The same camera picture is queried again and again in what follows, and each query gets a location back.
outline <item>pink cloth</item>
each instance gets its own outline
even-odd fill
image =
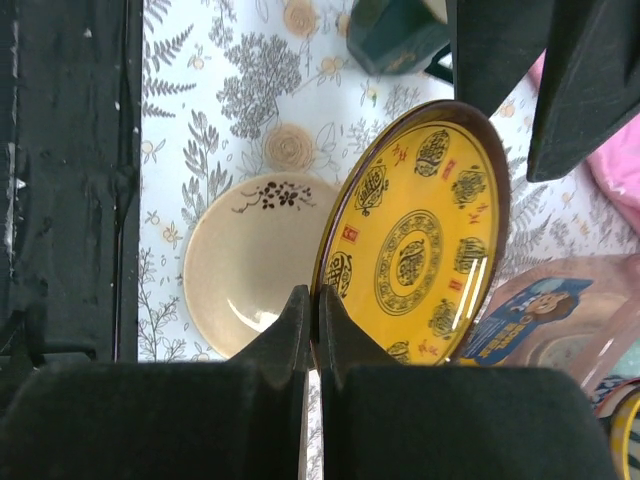
[[[544,53],[529,70],[540,87]],[[593,176],[611,202],[640,235],[640,115],[634,117],[588,158]]]

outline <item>clear plastic container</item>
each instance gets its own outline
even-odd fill
[[[640,255],[554,260],[499,287],[459,362],[566,371],[591,395],[640,338]]]

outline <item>flower pattern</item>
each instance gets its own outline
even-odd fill
[[[426,74],[367,77],[345,44],[351,0],[144,3],[139,359],[215,361],[189,318],[181,275],[207,207],[232,185],[271,171],[340,184],[389,122],[453,91]],[[493,289],[551,258],[638,249],[586,165],[561,180],[526,181],[535,101],[525,78],[492,117],[512,189]],[[312,203],[303,188],[278,187],[263,189],[265,210]],[[312,372],[308,479],[322,478],[319,399]]]

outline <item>beige plate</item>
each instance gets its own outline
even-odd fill
[[[278,317],[291,290],[309,285],[333,186],[303,174],[253,178],[202,216],[187,248],[184,290],[202,336],[231,357]]]

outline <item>table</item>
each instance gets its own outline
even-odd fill
[[[424,74],[367,77],[345,45],[351,5],[145,0],[140,361],[220,359],[191,323],[181,277],[191,231],[218,196],[273,170],[340,184],[385,125],[419,103],[453,98],[449,85]],[[554,182],[526,182],[536,99],[524,78],[491,118],[512,186],[511,232],[494,287],[548,259],[640,248],[586,165]],[[267,157],[274,132],[282,138],[269,145],[284,147]],[[322,475],[319,396],[312,372],[309,479]]]

